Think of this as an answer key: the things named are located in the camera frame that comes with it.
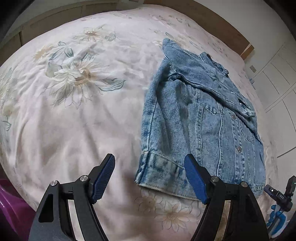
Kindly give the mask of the blue white gloved right hand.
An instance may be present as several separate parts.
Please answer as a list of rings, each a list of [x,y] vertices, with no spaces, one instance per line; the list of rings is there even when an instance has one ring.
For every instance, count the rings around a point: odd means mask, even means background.
[[[266,223],[268,235],[270,238],[279,236],[287,226],[287,215],[284,214],[281,207],[276,204],[271,206],[272,212]]]

